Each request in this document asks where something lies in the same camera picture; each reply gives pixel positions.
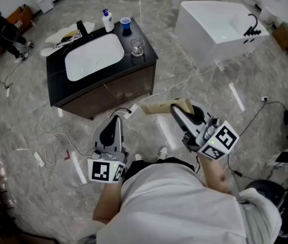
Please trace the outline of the tan kraft paper bag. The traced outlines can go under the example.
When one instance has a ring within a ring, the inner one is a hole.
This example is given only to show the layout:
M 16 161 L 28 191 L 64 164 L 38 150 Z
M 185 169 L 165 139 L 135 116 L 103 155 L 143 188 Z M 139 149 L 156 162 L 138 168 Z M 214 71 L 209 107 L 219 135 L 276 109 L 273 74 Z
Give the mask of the tan kraft paper bag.
M 141 109 L 146 115 L 149 114 L 166 114 L 171 112 L 171 106 L 177 105 L 185 112 L 194 114 L 194 108 L 189 99 L 175 99 L 157 103 L 145 103 L 141 105 Z

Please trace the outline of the person's white shirt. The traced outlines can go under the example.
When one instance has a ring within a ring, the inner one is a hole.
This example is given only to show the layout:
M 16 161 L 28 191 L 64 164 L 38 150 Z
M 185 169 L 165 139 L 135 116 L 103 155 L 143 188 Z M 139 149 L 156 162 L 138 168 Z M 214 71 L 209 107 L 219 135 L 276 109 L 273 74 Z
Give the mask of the person's white shirt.
M 97 244 L 274 244 L 282 220 L 256 189 L 238 197 L 204 186 L 182 164 L 151 164 L 121 186 Z

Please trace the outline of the white blue-pump lotion bottle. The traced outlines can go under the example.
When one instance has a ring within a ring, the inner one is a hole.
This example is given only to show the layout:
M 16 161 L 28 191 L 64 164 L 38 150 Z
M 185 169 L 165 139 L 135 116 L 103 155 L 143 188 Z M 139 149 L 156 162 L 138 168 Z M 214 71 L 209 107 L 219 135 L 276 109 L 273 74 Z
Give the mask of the white blue-pump lotion bottle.
M 112 13 L 108 11 L 108 9 L 103 10 L 102 22 L 104 24 L 107 33 L 113 31 L 114 29 L 113 16 Z

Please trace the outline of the orange storage box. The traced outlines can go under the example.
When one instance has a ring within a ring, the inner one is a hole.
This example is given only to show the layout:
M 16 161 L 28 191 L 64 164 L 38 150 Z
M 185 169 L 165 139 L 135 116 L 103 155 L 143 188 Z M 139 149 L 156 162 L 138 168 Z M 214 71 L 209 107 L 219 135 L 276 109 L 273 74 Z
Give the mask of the orange storage box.
M 33 13 L 30 7 L 24 4 L 9 15 L 7 20 L 15 25 L 21 33 L 24 33 L 33 25 Z

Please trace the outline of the black swivel chair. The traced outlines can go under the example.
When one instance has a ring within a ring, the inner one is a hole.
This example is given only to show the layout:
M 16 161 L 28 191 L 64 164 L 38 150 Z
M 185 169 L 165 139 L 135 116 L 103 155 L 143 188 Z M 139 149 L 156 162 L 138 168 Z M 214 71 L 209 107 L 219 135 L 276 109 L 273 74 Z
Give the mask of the black swivel chair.
M 269 199 L 277 208 L 282 219 L 279 239 L 288 239 L 288 190 L 283 186 L 265 179 L 255 180 L 246 186 Z

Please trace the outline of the blue plastic cup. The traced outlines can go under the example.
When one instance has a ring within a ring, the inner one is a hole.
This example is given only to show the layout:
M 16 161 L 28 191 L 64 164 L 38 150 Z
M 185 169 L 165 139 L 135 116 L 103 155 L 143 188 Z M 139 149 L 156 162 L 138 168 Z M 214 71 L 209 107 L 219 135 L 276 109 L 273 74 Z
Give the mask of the blue plastic cup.
M 131 19 L 129 17 L 124 17 L 120 20 L 120 23 L 124 31 L 130 30 Z

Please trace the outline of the black-top vanity cabinet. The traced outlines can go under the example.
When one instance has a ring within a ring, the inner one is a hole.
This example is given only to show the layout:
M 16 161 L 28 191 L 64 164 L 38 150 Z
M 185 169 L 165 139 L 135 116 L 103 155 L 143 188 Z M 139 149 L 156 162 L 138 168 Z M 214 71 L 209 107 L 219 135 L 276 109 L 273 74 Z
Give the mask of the black-top vanity cabinet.
M 50 105 L 92 119 L 130 99 L 152 94 L 158 57 L 133 18 L 130 28 L 124 31 L 121 23 L 117 22 L 109 33 L 105 28 L 100 28 L 88 33 L 88 41 L 81 37 L 48 56 L 46 66 Z M 66 55 L 107 34 L 118 36 L 124 48 L 122 60 L 78 81 L 69 81 L 65 66 Z M 130 41 L 134 38 L 140 38 L 145 43 L 144 54 L 140 57 L 131 55 Z

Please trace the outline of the person's right shoe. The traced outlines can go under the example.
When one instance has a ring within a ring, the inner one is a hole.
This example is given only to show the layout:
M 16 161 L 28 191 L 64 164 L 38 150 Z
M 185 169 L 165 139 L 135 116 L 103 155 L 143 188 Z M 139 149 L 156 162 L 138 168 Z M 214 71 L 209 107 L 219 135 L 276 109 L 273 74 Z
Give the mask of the person's right shoe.
M 168 157 L 168 148 L 166 146 L 161 146 L 157 153 L 158 160 L 164 160 Z

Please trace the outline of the white power strip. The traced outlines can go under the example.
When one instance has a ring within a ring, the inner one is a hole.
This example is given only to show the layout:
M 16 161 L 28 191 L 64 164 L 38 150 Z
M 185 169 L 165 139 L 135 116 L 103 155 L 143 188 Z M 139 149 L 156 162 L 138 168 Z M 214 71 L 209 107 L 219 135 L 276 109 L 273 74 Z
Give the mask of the white power strip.
M 34 153 L 34 158 L 35 158 L 38 166 L 40 166 L 40 167 L 45 166 L 44 160 L 42 159 L 42 157 L 40 156 L 40 154 L 37 151 Z
M 139 106 L 137 104 L 134 104 L 127 112 L 126 114 L 123 116 L 125 119 L 128 119 L 129 117 L 131 117 L 132 114 L 135 113 L 135 111 L 139 108 Z

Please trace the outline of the person's right forearm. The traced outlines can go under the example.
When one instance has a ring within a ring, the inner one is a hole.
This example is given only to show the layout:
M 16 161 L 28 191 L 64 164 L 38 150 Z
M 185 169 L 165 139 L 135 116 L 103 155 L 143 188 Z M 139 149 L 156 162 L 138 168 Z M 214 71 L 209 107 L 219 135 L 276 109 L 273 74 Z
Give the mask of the person's right forearm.
M 226 173 L 218 161 L 212 160 L 198 153 L 199 162 L 202 166 L 207 187 L 224 193 L 232 194 Z

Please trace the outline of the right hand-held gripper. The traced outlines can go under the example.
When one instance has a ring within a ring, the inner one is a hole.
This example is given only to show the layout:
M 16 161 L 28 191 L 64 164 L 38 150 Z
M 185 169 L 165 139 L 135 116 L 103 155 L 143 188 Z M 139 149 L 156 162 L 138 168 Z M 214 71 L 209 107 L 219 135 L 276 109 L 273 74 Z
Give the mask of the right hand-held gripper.
M 183 137 L 186 148 L 212 160 L 229 154 L 239 139 L 231 125 L 211 116 L 204 105 L 193 105 L 193 110 L 194 114 L 190 114 L 177 105 L 171 106 L 172 116 L 187 132 Z

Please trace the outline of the black sink faucet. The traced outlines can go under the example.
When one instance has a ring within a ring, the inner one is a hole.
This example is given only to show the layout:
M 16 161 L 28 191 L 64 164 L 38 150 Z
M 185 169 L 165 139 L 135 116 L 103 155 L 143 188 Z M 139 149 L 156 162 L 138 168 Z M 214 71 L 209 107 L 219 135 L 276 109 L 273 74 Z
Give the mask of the black sink faucet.
M 85 41 L 88 41 L 88 40 L 89 40 L 89 35 L 88 35 L 88 32 L 87 32 L 87 30 L 86 30 L 86 28 L 85 28 L 82 20 L 77 21 L 76 25 L 77 25 L 77 29 L 78 29 L 78 30 L 80 31 L 80 33 L 81 33 L 82 38 L 83 38 Z

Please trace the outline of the black bathtub faucet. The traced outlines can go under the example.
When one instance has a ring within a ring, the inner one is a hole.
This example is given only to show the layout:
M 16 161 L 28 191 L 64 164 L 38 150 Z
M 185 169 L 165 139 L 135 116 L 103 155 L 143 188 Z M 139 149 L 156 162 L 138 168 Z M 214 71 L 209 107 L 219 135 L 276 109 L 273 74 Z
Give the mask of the black bathtub faucet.
M 255 24 L 253 26 L 250 26 L 243 35 L 245 37 L 260 35 L 262 31 L 260 29 L 256 29 L 256 27 L 258 26 L 258 18 L 252 13 L 248 14 L 248 16 L 252 16 L 255 19 Z

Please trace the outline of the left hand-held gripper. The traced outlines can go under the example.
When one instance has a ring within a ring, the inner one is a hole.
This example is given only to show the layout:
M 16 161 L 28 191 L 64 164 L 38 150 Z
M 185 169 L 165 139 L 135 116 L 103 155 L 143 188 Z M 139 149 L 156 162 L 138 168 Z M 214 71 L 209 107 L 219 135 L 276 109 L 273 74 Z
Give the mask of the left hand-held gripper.
M 87 160 L 90 181 L 116 184 L 123 177 L 129 153 L 122 146 L 123 126 L 119 116 L 105 120 L 94 133 L 92 156 Z

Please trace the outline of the white patterned rug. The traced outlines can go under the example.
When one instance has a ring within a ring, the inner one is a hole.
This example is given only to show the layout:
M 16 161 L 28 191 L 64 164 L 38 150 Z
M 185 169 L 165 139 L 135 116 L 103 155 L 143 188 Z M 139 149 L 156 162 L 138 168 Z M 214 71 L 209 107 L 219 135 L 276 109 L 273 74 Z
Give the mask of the white patterned rug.
M 69 27 L 65 27 L 60 29 L 55 34 L 51 35 L 45 41 L 46 44 L 51 44 L 50 47 L 44 48 L 40 55 L 43 57 L 48 57 L 51 54 L 55 53 L 61 48 L 70 45 L 74 41 L 80 39 L 82 37 L 81 32 L 78 30 L 77 25 L 74 23 Z

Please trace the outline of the white bathtub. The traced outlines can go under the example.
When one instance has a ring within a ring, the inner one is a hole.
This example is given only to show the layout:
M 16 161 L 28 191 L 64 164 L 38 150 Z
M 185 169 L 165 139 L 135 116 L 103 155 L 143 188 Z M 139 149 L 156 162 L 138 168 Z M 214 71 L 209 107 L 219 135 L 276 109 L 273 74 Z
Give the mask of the white bathtub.
M 263 43 L 269 32 L 258 20 L 260 35 L 244 36 L 255 19 L 240 3 L 183 1 L 174 34 L 197 68 L 233 59 Z

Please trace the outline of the clear glass cup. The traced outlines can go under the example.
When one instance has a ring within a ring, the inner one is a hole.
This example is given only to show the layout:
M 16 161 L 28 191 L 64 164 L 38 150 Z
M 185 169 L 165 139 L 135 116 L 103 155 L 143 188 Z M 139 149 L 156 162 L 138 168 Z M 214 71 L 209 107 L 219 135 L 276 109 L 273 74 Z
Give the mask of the clear glass cup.
M 144 40 L 140 38 L 134 38 L 130 41 L 131 55 L 140 57 L 144 54 Z

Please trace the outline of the person's left forearm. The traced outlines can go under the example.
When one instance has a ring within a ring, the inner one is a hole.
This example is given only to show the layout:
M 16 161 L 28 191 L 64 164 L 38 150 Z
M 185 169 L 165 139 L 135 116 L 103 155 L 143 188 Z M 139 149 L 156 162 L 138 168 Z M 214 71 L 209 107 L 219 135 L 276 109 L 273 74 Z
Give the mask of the person's left forearm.
M 108 224 L 120 211 L 122 182 L 105 184 L 92 219 Z

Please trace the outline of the person's black trousers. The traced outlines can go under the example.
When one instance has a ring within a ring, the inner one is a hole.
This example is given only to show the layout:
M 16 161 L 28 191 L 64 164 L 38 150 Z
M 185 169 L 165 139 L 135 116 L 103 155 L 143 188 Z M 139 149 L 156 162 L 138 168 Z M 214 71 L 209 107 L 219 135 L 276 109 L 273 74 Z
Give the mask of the person's black trousers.
M 131 177 L 133 177 L 138 172 L 140 172 L 141 170 L 145 169 L 148 166 L 155 165 L 155 164 L 164 164 L 164 163 L 180 164 L 180 165 L 188 167 L 190 170 L 195 172 L 195 168 L 193 165 L 190 165 L 189 163 L 182 161 L 182 160 L 175 158 L 175 157 L 170 157 L 170 158 L 166 158 L 166 159 L 158 159 L 155 163 L 149 163 L 149 162 L 146 162 L 144 160 L 139 160 L 139 161 L 133 161 L 132 162 L 129 169 L 124 174 L 122 183 L 125 183 L 128 179 L 130 179 Z

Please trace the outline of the cardboard box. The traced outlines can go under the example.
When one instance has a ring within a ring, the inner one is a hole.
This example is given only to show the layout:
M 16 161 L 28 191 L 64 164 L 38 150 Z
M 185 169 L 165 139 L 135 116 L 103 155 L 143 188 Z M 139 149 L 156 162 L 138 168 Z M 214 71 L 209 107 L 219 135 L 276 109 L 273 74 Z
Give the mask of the cardboard box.
M 288 23 L 282 22 L 273 32 L 272 36 L 279 47 L 288 52 Z

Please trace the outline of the white sink basin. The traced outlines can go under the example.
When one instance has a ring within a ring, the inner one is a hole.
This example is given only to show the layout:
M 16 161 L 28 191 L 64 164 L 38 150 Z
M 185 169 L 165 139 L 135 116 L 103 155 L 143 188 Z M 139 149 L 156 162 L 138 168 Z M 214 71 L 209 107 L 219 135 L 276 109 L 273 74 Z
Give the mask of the white sink basin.
M 78 81 L 121 61 L 123 57 L 124 48 L 118 36 L 115 34 L 104 35 L 66 55 L 67 78 L 69 81 Z

